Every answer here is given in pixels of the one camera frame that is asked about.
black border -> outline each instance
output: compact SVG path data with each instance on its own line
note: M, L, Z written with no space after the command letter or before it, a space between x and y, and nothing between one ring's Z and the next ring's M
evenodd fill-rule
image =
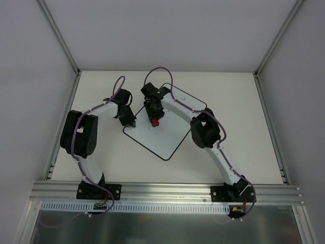
M163 87L164 85L166 85L166 84L171 85L170 83L166 82L166 83L164 83L160 88L162 88L162 87ZM181 90L182 92L184 92L182 89L180 89L180 88L178 88L178 87L176 87L176 86L174 86L174 85L173 85L173 87L175 87L175 88ZM200 99L197 99L197 100L199 100L200 102L204 103L204 104L205 104L205 108L208 107L208 105L207 105L205 102L201 101ZM144 106L143 106L143 107L142 107L142 108L137 112L137 114L136 114L135 116L137 116L138 113L140 113L140 111L141 111L143 108L144 108ZM183 142L183 141L185 140L185 138L187 137L188 133L191 131L191 129L188 130L188 132L187 132L186 135L184 136L183 140L181 140L181 142L180 142L179 145L175 148L175 151L171 154L171 156L170 156L168 159L163 159L162 157L160 157L159 155L157 155L156 153L154 153L153 151L151 151L149 148L147 148L145 145L141 144L141 143L138 142L136 139L132 138L132 137L129 136L127 133L125 133L125 131L124 131L125 128L126 128L126 127L123 128L123 133L124 133L127 137L131 138L133 141L135 141L135 142L137 142L138 144L142 145L145 149L147 149L148 151L152 152L152 153L155 154L158 158L160 158L160 159L162 159L162 160L164 160L164 161L168 161L169 159L172 158L172 156L174 155L174 153L177 151L177 149L179 148L179 146L182 144L182 142Z

white table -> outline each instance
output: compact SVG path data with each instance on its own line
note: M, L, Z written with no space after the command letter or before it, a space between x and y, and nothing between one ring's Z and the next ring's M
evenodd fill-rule
M172 72L174 85L207 103L227 131L225 150L233 165L253 184L282 184L262 106L252 74ZM85 111L112 95L120 75L123 88L133 94L131 108L136 114L143 106L140 89L147 72L82 72L72 109ZM156 87L170 82L167 72L154 72L148 81ZM95 156L106 181L222 183L217 167L190 134L169 161L136 143L122 132L117 119L99 128ZM60 148L52 180L82 179L77 164Z

black mounting base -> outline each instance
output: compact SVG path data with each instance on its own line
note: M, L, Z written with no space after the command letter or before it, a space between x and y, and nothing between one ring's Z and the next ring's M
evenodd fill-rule
M122 185L106 184L104 175L98 185L109 190L112 193L115 201L120 200ZM105 191L92 184L81 181L78 186L76 198L84 200L103 200L105 198Z
M236 199L232 199L229 196L222 194L224 186L214 186L210 187L211 192L211 201L212 202L253 202L255 200L254 191L252 187L247 187L244 192L236 197Z

red object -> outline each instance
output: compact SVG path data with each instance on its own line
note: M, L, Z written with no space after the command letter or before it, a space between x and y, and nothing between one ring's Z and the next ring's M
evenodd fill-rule
M151 124L152 124L152 127L159 126L159 121L158 121L158 119L154 118L154 119L151 121Z

gray wall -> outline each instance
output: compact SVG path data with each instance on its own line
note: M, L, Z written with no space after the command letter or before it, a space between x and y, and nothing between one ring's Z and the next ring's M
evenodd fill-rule
M80 68L255 71L296 0L46 0Z
M36 1L0 1L0 243L16 238L74 77Z
M325 243L325 1L302 6L261 75L292 184Z

